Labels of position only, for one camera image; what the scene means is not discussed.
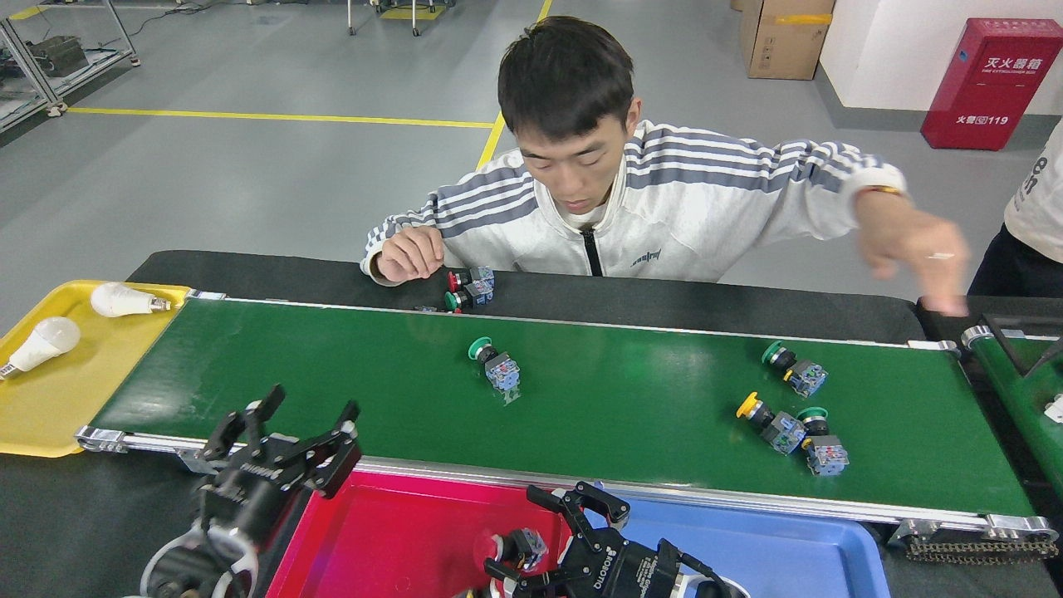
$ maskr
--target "red tray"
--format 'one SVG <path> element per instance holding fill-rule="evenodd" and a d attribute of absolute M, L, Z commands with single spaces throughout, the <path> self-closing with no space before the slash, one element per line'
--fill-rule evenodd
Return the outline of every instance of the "red tray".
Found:
<path fill-rule="evenodd" d="M 557 566 L 569 539 L 559 515 L 524 489 L 355 471 L 332 500 L 315 495 L 267 598 L 451 598 L 489 579 L 492 534 L 538 531 Z"/>

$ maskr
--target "man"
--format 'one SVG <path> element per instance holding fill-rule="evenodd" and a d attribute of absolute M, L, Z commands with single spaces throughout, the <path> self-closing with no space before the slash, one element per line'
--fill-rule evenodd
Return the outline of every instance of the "man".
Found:
<path fill-rule="evenodd" d="M 1005 207 L 967 293 L 1063 297 L 1063 121 Z"/>
<path fill-rule="evenodd" d="M 506 51 L 499 103 L 518 150 L 369 233 L 381 284 L 451 267 L 714 281 L 747 250 L 861 228 L 875 275 L 907 262 L 924 305 L 964 315 L 966 245 L 912 206 L 900 172 L 844 143 L 774 148 L 640 120 L 634 65 L 604 29 L 549 17 Z"/>

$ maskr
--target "man's hair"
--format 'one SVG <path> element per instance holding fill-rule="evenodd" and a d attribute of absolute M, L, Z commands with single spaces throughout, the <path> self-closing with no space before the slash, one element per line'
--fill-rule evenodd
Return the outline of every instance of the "man's hair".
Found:
<path fill-rule="evenodd" d="M 608 31 L 569 16 L 524 30 L 499 67 L 499 105 L 514 134 L 559 141 L 589 133 L 604 116 L 621 125 L 635 97 L 635 64 Z"/>

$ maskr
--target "man's left hand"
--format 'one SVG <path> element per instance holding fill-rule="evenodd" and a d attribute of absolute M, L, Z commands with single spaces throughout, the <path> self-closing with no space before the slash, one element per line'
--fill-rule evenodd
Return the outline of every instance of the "man's left hand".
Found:
<path fill-rule="evenodd" d="M 875 277 L 892 276 L 896 262 L 904 261 L 919 279 L 926 309 L 945 317 L 967 315 L 962 283 L 971 253 L 956 222 L 916 209 L 906 197 L 878 190 L 857 191 L 854 210 L 860 252 Z"/>

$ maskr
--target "man's right hand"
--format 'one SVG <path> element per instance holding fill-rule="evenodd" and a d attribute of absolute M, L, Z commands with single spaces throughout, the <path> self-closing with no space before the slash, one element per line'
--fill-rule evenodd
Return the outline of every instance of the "man's right hand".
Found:
<path fill-rule="evenodd" d="M 375 266 L 391 281 L 428 277 L 443 264 L 443 236 L 434 226 L 407 226 L 384 241 Z"/>

